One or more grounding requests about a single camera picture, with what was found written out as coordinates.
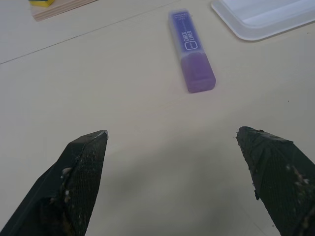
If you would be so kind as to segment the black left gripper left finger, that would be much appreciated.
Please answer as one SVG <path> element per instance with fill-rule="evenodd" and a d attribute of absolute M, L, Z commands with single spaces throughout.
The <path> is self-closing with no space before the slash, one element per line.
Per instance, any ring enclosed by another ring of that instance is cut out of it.
<path fill-rule="evenodd" d="M 2 236 L 83 236 L 95 206 L 108 141 L 100 130 L 70 142 L 34 183 Z"/>

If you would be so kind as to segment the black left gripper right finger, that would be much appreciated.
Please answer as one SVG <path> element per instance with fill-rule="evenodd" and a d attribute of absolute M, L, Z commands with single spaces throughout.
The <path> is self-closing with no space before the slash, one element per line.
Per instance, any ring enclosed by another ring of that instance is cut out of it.
<path fill-rule="evenodd" d="M 315 165 L 292 142 L 243 126 L 236 140 L 248 165 L 255 197 L 283 236 L 315 234 Z"/>

